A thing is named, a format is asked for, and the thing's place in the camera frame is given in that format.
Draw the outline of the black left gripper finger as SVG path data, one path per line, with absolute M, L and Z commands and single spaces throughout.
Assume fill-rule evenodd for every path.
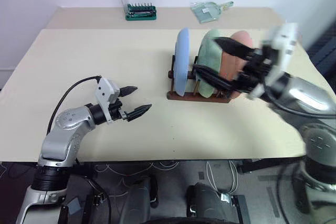
M 120 97 L 125 97 L 136 91 L 138 87 L 136 86 L 126 86 L 123 88 L 120 88 Z
M 141 117 L 151 108 L 151 106 L 152 106 L 151 104 L 146 104 L 135 108 L 132 112 L 128 113 L 128 122 L 131 122 Z

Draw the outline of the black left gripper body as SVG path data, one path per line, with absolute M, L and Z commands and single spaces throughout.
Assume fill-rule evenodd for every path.
M 114 103 L 109 104 L 109 114 L 111 116 L 112 121 L 117 121 L 117 120 L 126 120 L 130 121 L 130 116 L 123 111 L 122 109 L 122 102 L 120 99 L 117 99 Z

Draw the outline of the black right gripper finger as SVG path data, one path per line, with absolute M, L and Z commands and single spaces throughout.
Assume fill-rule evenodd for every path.
M 216 42 L 223 52 L 240 59 L 247 59 L 255 52 L 254 48 L 245 46 L 229 37 L 216 37 L 213 39 L 213 41 Z
M 217 90 L 237 91 L 236 86 L 232 81 L 224 79 L 215 70 L 208 66 L 193 64 L 193 70 L 203 81 Z

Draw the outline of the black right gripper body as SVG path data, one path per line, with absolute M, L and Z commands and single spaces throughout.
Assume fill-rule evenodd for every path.
M 234 80 L 234 88 L 242 93 L 251 93 L 252 90 L 262 83 L 262 77 L 270 73 L 277 60 L 278 51 L 271 47 L 251 49 L 244 58 L 242 70 Z

